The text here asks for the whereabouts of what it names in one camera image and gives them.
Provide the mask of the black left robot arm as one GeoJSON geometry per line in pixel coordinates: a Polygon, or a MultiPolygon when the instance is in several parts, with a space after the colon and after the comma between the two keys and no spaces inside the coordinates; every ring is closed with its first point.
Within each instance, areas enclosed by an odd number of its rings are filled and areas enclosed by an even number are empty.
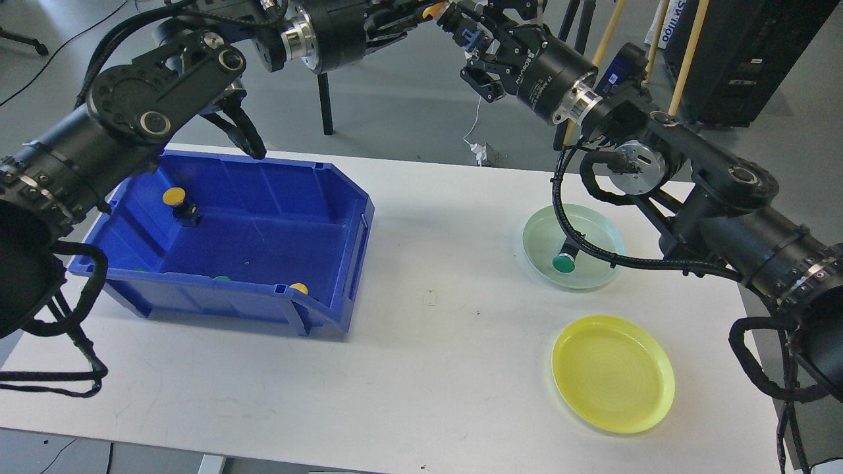
{"type": "Polygon", "coordinates": [[[193,117],[219,127],[253,159],[266,148],[236,88],[251,40],[268,71],[304,59],[326,73],[358,62],[431,18],[431,1],[167,1],[100,40],[72,112],[2,158],[2,336],[67,335],[88,370],[4,371],[3,390],[99,393],[108,369],[82,330],[105,285],[101,249],[67,241],[109,193],[155,170],[193,117]]]}

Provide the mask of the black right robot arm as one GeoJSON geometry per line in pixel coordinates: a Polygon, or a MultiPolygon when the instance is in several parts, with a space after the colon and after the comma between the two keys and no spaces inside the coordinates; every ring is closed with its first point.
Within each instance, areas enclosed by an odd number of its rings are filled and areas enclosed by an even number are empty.
{"type": "Polygon", "coordinates": [[[626,44],[599,74],[599,57],[582,56],[584,34],[567,45],[576,4],[559,36],[541,23],[539,1],[437,1],[421,17],[466,49],[462,75],[481,98],[512,94],[551,126],[581,127],[577,143],[560,148],[552,179],[553,208],[575,249],[611,267],[726,277],[762,301],[769,315],[735,321],[728,341],[750,381],[782,401],[778,444],[789,432],[809,473],[795,405],[841,399],[841,245],[823,245],[776,212],[778,183],[765,169],[651,104],[647,52],[626,44]],[[582,158],[582,183],[600,201],[638,207],[661,234],[662,260],[603,249],[567,218],[562,176],[592,141],[599,147],[582,158]]]}

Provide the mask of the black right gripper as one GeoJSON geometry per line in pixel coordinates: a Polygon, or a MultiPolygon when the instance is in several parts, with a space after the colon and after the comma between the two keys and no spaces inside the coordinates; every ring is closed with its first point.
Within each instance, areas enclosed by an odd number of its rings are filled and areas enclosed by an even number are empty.
{"type": "Polygon", "coordinates": [[[515,66],[467,63],[460,77],[486,102],[508,94],[548,125],[570,116],[578,91],[594,85],[598,67],[544,30],[545,1],[445,1],[439,27],[468,62],[512,52],[515,66]]]}

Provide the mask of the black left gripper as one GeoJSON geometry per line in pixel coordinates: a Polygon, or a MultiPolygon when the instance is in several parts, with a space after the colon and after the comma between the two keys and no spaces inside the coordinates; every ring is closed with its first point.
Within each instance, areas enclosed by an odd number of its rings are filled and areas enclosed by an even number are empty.
{"type": "Polygon", "coordinates": [[[299,6],[314,35],[314,52],[303,61],[314,73],[357,63],[406,38],[425,23],[422,12],[433,4],[435,1],[301,1],[299,6]]]}

